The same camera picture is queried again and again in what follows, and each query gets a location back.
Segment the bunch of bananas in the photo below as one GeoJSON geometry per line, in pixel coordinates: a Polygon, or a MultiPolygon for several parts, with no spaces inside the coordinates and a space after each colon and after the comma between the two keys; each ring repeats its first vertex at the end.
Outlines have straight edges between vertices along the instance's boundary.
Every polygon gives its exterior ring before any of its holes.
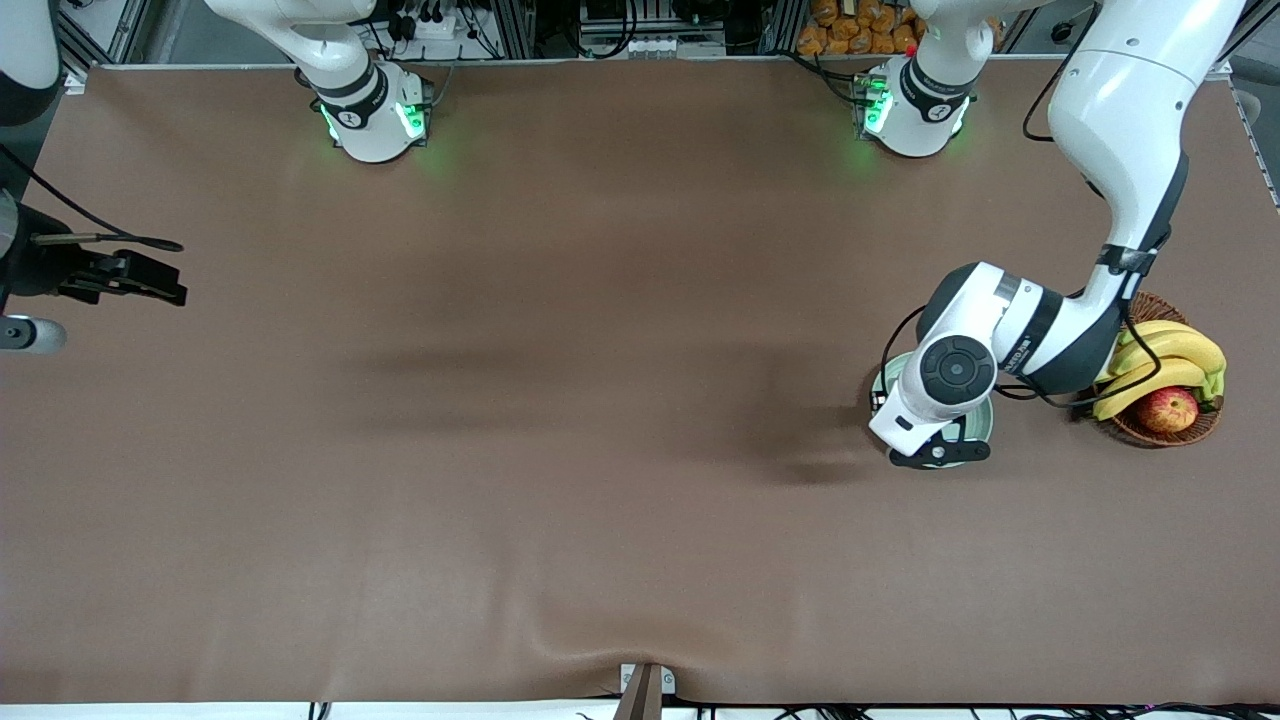
{"type": "MultiPolygon", "coordinates": [[[[1172,320],[1148,320],[1134,325],[1142,340],[1160,356],[1160,373],[1093,405],[1098,420],[1114,418],[1147,393],[1166,387],[1198,388],[1201,400],[1212,400],[1224,393],[1226,356],[1222,348],[1196,328],[1172,320]]],[[[1133,333],[1125,331],[1116,342],[1111,364],[1098,375],[1097,383],[1107,387],[1126,387],[1142,380],[1155,368],[1155,361],[1133,333]]]]}

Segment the red apple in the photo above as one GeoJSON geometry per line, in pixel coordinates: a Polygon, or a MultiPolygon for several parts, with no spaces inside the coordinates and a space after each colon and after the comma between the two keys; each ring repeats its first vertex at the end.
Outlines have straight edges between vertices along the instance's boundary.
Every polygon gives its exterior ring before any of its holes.
{"type": "Polygon", "coordinates": [[[1138,421],[1148,430],[1176,433],[1192,427],[1199,416],[1199,402],[1180,387],[1166,387],[1139,400],[1137,411],[1138,421]]]}

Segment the wicker basket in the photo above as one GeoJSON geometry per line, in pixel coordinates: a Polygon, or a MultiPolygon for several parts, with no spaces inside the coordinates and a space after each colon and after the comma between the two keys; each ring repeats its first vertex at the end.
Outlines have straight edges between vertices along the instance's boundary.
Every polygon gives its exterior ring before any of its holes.
{"type": "MultiPolygon", "coordinates": [[[[1187,315],[1179,313],[1176,307],[1165,302],[1158,295],[1152,295],[1147,291],[1138,292],[1138,296],[1129,305],[1129,313],[1133,315],[1135,324],[1147,320],[1174,320],[1190,324],[1187,322],[1187,315]]],[[[1207,438],[1217,428],[1217,423],[1222,419],[1222,398],[1213,398],[1213,405],[1216,410],[1201,410],[1199,416],[1196,418],[1192,427],[1178,433],[1153,433],[1148,430],[1134,418],[1133,409],[1121,411],[1115,418],[1111,418],[1111,420],[1098,423],[1098,427],[1120,442],[1135,447],[1181,447],[1207,438]]]]}

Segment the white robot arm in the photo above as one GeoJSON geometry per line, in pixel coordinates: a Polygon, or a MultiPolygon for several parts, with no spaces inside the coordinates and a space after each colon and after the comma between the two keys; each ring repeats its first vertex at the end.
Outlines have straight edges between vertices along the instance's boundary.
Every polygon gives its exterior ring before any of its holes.
{"type": "Polygon", "coordinates": [[[911,58],[870,70],[888,78],[890,102],[867,133],[899,155],[933,155],[960,129],[969,94],[995,42],[987,18],[1052,0],[911,0],[929,24],[911,58]]]}
{"type": "Polygon", "coordinates": [[[329,133],[362,163],[385,163],[426,137],[422,78],[375,63],[347,23],[375,0],[205,0],[214,13],[261,35],[289,56],[320,97],[329,133]]]}
{"type": "Polygon", "coordinates": [[[1111,233],[1093,274],[1083,293],[1064,297],[987,263],[951,272],[919,320],[919,347],[872,419],[872,430],[893,450],[915,455],[991,393],[997,372],[1044,395],[1092,384],[1169,237],[1188,168],[1183,114],[1242,6],[1243,0],[1102,5],[1048,110],[1059,147],[1111,206],[1111,233]]]}
{"type": "Polygon", "coordinates": [[[6,0],[0,9],[0,127],[38,118],[58,96],[59,79],[49,0],[6,0]]]}

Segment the brown tabletop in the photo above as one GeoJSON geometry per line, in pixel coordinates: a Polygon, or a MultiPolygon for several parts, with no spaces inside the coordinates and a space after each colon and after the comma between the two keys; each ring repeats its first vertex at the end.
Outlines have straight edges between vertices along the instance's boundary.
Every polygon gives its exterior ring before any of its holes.
{"type": "Polygon", "coordinates": [[[1107,208],[1018,131],[1052,68],[992,63],[910,161],[785,61],[468,67],[378,167],[287,70],[92,73],[38,168],[187,243],[191,302],[12,302],[70,342],[0,359],[0,698],[591,696],[640,659],[717,702],[1280,701],[1280,219],[1225,83],[1148,283],[1228,351],[1213,437],[997,400],[989,461],[916,473],[864,428],[946,272],[1087,278],[1107,208]]]}

